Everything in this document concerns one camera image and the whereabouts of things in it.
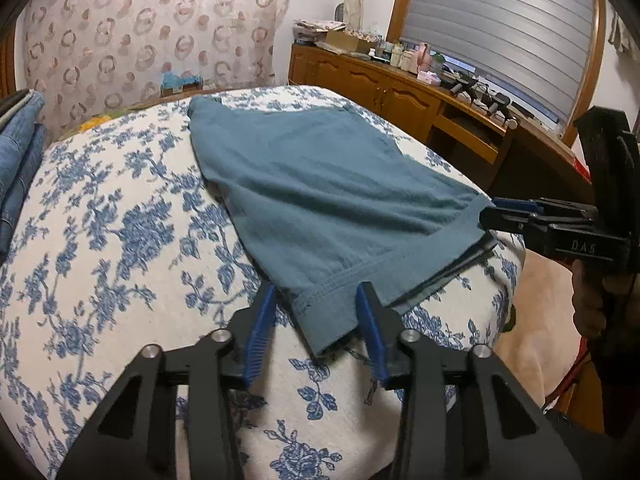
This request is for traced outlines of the person's right hand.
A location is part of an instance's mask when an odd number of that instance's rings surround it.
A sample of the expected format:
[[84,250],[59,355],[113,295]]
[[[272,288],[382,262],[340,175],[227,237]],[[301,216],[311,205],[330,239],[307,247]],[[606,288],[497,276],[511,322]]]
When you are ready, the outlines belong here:
[[629,327],[639,325],[639,275],[596,278],[580,260],[572,264],[574,325],[582,336],[600,336],[611,318],[604,312],[623,313]]

